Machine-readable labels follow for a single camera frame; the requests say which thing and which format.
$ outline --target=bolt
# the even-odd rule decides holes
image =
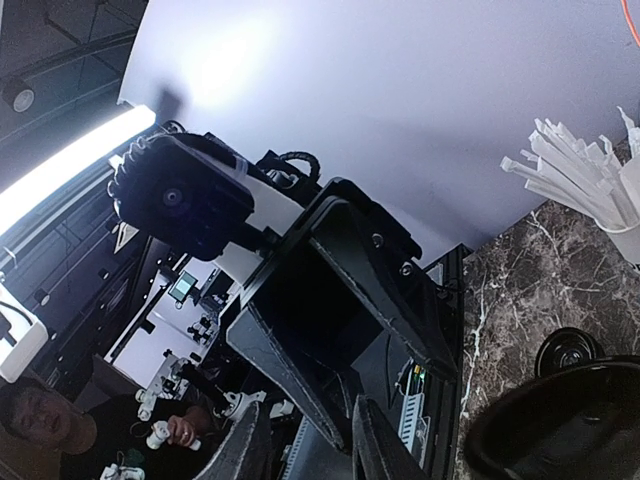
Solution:
[[[402,265],[402,267],[400,268],[400,275],[402,275],[403,277],[408,277],[412,273],[413,265],[411,265],[409,262],[404,262],[404,265]]]
[[[371,239],[373,240],[373,245],[376,248],[381,248],[382,245],[384,245],[384,237],[382,235],[380,235],[379,233],[374,233],[371,236]]]

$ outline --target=person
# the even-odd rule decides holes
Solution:
[[[201,407],[158,399],[149,422],[140,422],[140,404],[118,396],[87,413],[34,379],[22,377],[0,389],[0,423],[7,433],[61,452],[61,480],[100,480],[105,467],[117,464],[144,470],[147,480],[192,479],[206,465],[216,445],[207,445],[212,418]],[[146,439],[151,425],[168,421],[170,438],[158,450]],[[196,438],[198,451],[188,447]]]

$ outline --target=hand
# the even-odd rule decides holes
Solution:
[[[183,417],[173,415],[167,423],[171,434],[167,443],[169,445],[178,445],[179,447],[190,447],[196,439],[196,429],[191,422]]]

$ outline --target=dark marble surface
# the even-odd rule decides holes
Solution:
[[[545,203],[468,257],[465,281],[461,441],[484,407],[533,377],[558,328],[640,354],[640,276],[593,220],[562,205]],[[455,478],[471,478],[460,451]]]

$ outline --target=white wall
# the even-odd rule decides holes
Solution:
[[[636,8],[640,22],[640,8]],[[533,119],[620,140],[640,49],[618,0],[152,0],[121,98],[257,160],[317,155],[425,250],[478,247],[541,199],[502,173]]]

